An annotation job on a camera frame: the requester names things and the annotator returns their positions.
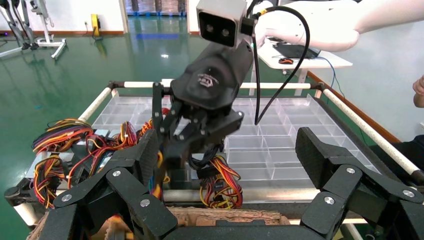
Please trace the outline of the bare person hand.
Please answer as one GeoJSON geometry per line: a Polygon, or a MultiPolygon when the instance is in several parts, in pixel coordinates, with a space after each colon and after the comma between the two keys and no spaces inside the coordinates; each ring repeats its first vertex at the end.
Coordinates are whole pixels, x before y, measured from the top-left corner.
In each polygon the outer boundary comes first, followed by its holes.
{"type": "Polygon", "coordinates": [[[417,79],[413,85],[412,89],[415,92],[413,97],[413,103],[417,108],[424,107],[424,75],[417,79]]]}

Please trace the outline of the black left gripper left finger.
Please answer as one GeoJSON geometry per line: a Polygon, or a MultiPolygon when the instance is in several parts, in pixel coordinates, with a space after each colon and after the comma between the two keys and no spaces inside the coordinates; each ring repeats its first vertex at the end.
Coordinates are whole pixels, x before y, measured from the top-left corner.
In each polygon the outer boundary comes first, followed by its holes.
{"type": "Polygon", "coordinates": [[[40,239],[87,240],[115,215],[137,240],[164,239],[178,221],[147,187],[158,147],[157,133],[150,129],[137,145],[118,151],[99,173],[58,195],[40,239]]]}

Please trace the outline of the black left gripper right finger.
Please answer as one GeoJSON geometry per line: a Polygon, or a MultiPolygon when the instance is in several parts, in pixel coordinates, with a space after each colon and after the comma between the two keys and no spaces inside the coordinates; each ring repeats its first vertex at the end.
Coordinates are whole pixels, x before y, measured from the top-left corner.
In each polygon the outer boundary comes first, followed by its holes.
{"type": "Polygon", "coordinates": [[[365,167],[346,148],[327,144],[308,127],[297,131],[295,152],[319,193],[300,225],[331,239],[348,212],[360,215],[387,240],[424,237],[424,197],[365,167]]]}

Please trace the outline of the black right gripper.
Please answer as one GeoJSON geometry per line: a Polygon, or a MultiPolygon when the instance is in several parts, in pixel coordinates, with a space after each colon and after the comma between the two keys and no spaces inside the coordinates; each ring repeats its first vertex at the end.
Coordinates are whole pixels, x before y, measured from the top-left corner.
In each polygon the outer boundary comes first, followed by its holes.
{"type": "Polygon", "coordinates": [[[205,153],[240,129],[245,114],[231,109],[252,64],[253,53],[247,41],[241,41],[236,48],[211,42],[182,75],[170,83],[170,87],[153,83],[152,125],[159,144],[158,168],[182,167],[185,149],[181,144],[184,140],[188,142],[188,153],[205,153]],[[171,107],[163,113],[166,96],[170,97],[171,107]],[[179,137],[175,131],[190,109],[226,116],[200,124],[190,123],[193,131],[185,138],[179,137]]]}

